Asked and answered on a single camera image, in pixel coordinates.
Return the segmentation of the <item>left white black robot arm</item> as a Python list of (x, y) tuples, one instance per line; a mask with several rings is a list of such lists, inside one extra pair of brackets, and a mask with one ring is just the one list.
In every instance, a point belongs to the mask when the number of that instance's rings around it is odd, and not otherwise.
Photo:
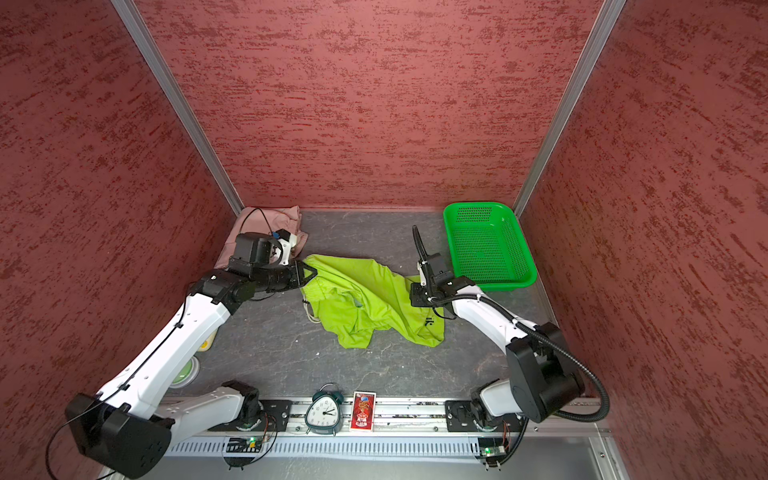
[(257, 388), (236, 380), (176, 406), (161, 401), (203, 341), (243, 304), (261, 292), (302, 288), (317, 274), (275, 236), (238, 235), (226, 268), (194, 283), (171, 320), (124, 370), (96, 395), (78, 394), (67, 405), (65, 426), (79, 453), (138, 479), (170, 447), (212, 427), (266, 427)]

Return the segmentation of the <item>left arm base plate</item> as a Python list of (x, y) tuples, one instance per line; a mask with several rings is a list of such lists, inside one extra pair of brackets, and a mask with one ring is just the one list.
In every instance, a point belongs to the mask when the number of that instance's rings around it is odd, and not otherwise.
[(241, 432), (283, 432), (287, 428), (292, 405), (290, 400), (246, 401), (235, 419), (226, 424), (226, 428)]

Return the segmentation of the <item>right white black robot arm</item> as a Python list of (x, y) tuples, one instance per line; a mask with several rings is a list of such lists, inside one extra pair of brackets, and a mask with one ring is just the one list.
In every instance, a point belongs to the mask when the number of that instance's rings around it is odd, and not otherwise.
[(471, 411), (479, 425), (507, 415), (536, 423), (563, 417), (563, 408), (584, 393), (580, 368), (564, 353), (567, 344), (554, 324), (537, 325), (514, 314), (469, 278), (455, 276), (439, 254), (421, 253), (418, 270), (420, 280), (410, 287), (414, 307), (449, 310), (505, 354), (508, 378), (472, 394)]

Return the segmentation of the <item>pink shorts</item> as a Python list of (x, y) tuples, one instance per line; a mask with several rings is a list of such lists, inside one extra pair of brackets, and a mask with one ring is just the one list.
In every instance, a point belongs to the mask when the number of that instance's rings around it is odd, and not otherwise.
[(235, 250), (237, 235), (247, 232), (268, 234), (270, 231), (288, 231), (292, 236), (296, 237), (295, 240), (290, 240), (291, 253), (289, 258), (296, 258), (308, 240), (308, 234), (301, 230), (301, 219), (302, 215), (298, 206), (263, 210), (255, 207), (246, 207), (237, 217), (215, 263), (215, 268), (223, 269), (228, 265), (229, 258)]

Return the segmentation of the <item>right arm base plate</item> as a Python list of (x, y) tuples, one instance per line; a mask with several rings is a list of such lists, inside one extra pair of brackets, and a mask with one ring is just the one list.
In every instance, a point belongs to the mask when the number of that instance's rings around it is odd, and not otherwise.
[(522, 420), (515, 414), (493, 416), (479, 400), (447, 400), (444, 403), (449, 432), (519, 432)]

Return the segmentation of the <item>lime green shorts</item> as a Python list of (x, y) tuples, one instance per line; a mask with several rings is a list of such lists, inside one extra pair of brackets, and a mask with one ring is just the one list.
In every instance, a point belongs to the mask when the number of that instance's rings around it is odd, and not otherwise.
[(430, 348), (444, 341), (444, 319), (411, 305), (417, 276), (404, 277), (373, 259), (313, 254), (304, 263), (317, 271), (301, 288), (307, 317), (334, 334), (341, 347), (366, 349), (375, 332), (388, 330)]

